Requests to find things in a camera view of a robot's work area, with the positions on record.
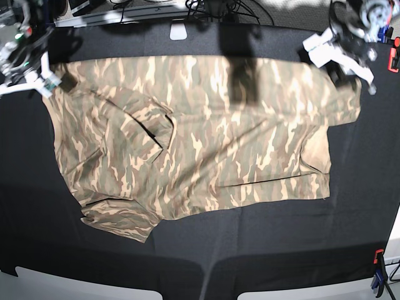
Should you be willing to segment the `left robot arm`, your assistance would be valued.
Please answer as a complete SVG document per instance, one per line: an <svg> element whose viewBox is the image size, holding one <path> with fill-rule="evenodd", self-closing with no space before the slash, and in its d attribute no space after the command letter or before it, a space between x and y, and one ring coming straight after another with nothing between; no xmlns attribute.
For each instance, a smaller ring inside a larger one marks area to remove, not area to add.
<svg viewBox="0 0 400 300"><path fill-rule="evenodd" d="M341 74L364 80L369 94L374 95L374 75L368 63L378 58L374 45L382 37L381 30L398 17L399 1L331 1L328 28L302 45L317 68L334 62Z"/></svg>

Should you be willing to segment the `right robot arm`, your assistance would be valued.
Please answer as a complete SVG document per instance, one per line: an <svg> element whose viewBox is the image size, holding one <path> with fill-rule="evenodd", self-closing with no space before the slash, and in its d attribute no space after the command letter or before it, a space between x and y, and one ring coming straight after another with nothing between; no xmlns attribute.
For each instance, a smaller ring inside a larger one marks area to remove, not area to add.
<svg viewBox="0 0 400 300"><path fill-rule="evenodd" d="M35 90L45 98L61 80L49 66L54 31L49 1L1 1L1 95Z"/></svg>

